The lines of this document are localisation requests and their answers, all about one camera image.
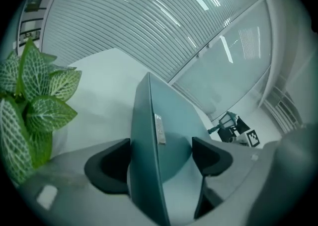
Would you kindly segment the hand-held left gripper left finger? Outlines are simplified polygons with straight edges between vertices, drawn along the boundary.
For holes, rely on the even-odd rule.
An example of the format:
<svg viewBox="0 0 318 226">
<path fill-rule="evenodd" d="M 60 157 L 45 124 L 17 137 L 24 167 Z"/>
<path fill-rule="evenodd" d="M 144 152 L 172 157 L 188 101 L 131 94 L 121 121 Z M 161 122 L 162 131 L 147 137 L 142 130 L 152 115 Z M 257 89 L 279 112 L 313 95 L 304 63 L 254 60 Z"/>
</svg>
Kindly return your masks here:
<svg viewBox="0 0 318 226">
<path fill-rule="evenodd" d="M 130 140 L 63 153 L 20 187 L 27 205 L 46 226 L 147 226 L 128 187 Z"/>
</svg>

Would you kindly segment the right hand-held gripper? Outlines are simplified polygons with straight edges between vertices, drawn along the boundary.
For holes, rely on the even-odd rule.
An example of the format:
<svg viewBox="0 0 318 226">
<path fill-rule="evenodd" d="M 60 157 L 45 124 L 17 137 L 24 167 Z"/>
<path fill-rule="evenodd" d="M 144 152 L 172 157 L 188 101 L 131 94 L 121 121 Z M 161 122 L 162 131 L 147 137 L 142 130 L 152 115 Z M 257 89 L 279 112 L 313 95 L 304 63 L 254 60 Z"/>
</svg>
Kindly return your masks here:
<svg viewBox="0 0 318 226">
<path fill-rule="evenodd" d="M 218 135 L 222 142 L 232 143 L 246 147 L 257 147 L 260 145 L 255 129 L 251 129 L 241 118 L 237 125 L 228 129 L 219 129 Z"/>
</svg>

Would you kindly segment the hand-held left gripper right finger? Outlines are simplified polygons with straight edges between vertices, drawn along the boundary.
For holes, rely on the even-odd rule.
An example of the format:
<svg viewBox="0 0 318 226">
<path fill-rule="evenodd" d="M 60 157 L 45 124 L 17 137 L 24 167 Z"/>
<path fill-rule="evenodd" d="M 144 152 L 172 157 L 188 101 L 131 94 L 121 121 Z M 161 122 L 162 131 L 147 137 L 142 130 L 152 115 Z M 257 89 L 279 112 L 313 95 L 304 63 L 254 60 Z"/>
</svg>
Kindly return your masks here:
<svg viewBox="0 0 318 226">
<path fill-rule="evenodd" d="M 276 143 L 262 149 L 192 139 L 192 157 L 203 176 L 196 220 L 245 220 L 268 176 Z"/>
</svg>

